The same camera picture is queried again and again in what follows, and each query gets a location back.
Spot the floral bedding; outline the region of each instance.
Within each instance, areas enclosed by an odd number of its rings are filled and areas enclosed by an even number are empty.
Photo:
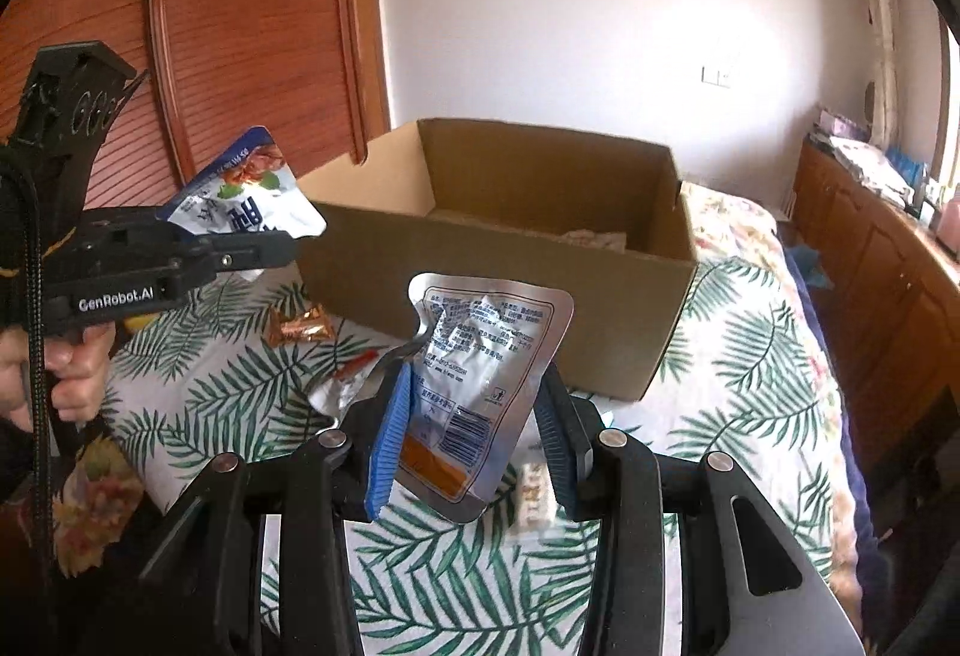
[[[803,320],[773,219],[741,199],[685,185],[700,264],[641,402],[589,397],[610,426],[657,453],[725,450],[746,469],[860,626],[853,498],[840,450],[841,402]],[[104,416],[154,501],[169,508],[203,465],[294,450],[319,427],[301,395],[318,371],[398,343],[336,320],[336,338],[271,349],[270,306],[304,304],[295,267],[256,282],[222,277],[136,335],[114,359]],[[517,459],[536,457],[525,431]],[[349,565],[366,653],[562,654],[578,646],[596,523],[515,528],[508,469],[477,522],[453,525],[395,485],[373,525],[349,525]],[[664,653],[680,651],[677,525],[664,519]],[[262,614],[278,626],[278,519],[263,559]]]

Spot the orange candy wrapper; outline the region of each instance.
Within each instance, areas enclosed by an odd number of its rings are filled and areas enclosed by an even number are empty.
[[[264,339],[272,348],[296,342],[323,342],[333,336],[333,324],[319,303],[294,317],[282,315],[277,308],[270,307]]]

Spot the human hand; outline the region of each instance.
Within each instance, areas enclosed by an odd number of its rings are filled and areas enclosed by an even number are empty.
[[[65,423],[92,420],[99,411],[115,335],[111,322],[85,328],[83,341],[78,345],[63,339],[45,341],[46,369],[60,380],[53,390],[53,405]],[[0,331],[0,416],[24,431],[32,427],[20,373],[20,366],[28,357],[26,332],[21,328]]]

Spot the wooden wardrobe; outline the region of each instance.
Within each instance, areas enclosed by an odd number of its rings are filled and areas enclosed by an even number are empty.
[[[150,77],[101,149],[88,206],[165,202],[250,125],[269,127],[298,176],[345,152],[362,160],[389,127],[371,0],[11,0],[0,133],[37,49],[94,39]]]

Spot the green leaf on package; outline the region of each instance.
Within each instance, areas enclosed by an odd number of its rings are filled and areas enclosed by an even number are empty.
[[[264,190],[280,190],[280,177],[271,170],[266,170],[260,180],[260,187]]]
[[[218,199],[231,199],[232,197],[239,196],[243,192],[243,187],[238,184],[225,184],[220,188],[220,192],[217,193]]]

